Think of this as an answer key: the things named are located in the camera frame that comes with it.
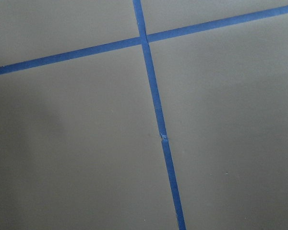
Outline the long blue tape strip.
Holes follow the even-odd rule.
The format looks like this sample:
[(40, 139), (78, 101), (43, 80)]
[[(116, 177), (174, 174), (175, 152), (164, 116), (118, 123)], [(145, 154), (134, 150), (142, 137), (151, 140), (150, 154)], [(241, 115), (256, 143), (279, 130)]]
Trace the long blue tape strip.
[(132, 3), (133, 3), (134, 12), (135, 12), (135, 17), (137, 20), (137, 26), (138, 26), (138, 31), (140, 35), (142, 51), (144, 55), (145, 67), (146, 67), (150, 91), (152, 95), (158, 131), (159, 131), (159, 135), (161, 138), (161, 145), (162, 145), (162, 150), (163, 150), (163, 154), (165, 158), (165, 164), (167, 168), (168, 179), (169, 179), (170, 189), (172, 193), (172, 199), (173, 199), (173, 204), (175, 208), (177, 224), (180, 230), (185, 230), (186, 225), (185, 225), (185, 220), (184, 220), (184, 214), (182, 210), (179, 188), (178, 188), (177, 178), (176, 178), (175, 169), (174, 169), (174, 163), (172, 159), (169, 139), (167, 135), (166, 125), (165, 125), (165, 120), (164, 120), (164, 115), (163, 115), (163, 110), (162, 110), (162, 104), (160, 100), (151, 49), (150, 49), (150, 45), (148, 42), (148, 36), (146, 33), (146, 26), (145, 26), (142, 4), (141, 4), (141, 1), (139, 0), (134, 0)]

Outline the brown paper table cover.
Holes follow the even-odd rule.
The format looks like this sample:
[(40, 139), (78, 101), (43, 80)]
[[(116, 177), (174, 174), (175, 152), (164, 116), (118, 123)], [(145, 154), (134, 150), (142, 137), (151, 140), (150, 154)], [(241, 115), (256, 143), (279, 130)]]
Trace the brown paper table cover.
[[(139, 36), (133, 0), (0, 0), (0, 66)], [(146, 32), (288, 0), (141, 0)], [(288, 14), (149, 43), (186, 230), (288, 230)], [(0, 75), (0, 230), (179, 230), (142, 46)]]

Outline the crossing blue tape strip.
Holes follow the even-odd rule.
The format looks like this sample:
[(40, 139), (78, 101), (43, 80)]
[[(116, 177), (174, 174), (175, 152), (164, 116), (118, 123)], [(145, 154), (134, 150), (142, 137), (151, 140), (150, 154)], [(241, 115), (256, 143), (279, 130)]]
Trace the crossing blue tape strip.
[(179, 37), (183, 35), (194, 34), (202, 31), (217, 29), (221, 27), (226, 27), (230, 25), (246, 23), (251, 21), (256, 21), (264, 18), (276, 17), (284, 14), (288, 14), (288, 5), (271, 8), (267, 10), (251, 12), (247, 14), (227, 17), (224, 19), (213, 20), (210, 22), (198, 23), (189, 26), (184, 26), (180, 28), (175, 28), (171, 30), (161, 31), (153, 34), (148, 34), (145, 27), (145, 19), (142, 4), (139, 0), (133, 1), (133, 8), (135, 12), (135, 17), (137, 20), (137, 26), (139, 31), (139, 36), (134, 38), (128, 38), (124, 40), (119, 40), (107, 44), (101, 44), (97, 46), (91, 46), (83, 49), (73, 50), (69, 52), (64, 52), (60, 54), (55, 54), (51, 56), (36, 58), (32, 60), (27, 60), (23, 62), (13, 63), (10, 65), (0, 66), (0, 75), (17, 72), (21, 70), (41, 67), (44, 65), (50, 65), (58, 62), (63, 62), (67, 60), (82, 58), (86, 56), (92, 56), (95, 54), (105, 53), (113, 50), (124, 49), (132, 46), (141, 45), (142, 41), (147, 41), (147, 43), (166, 40), (174, 37)]

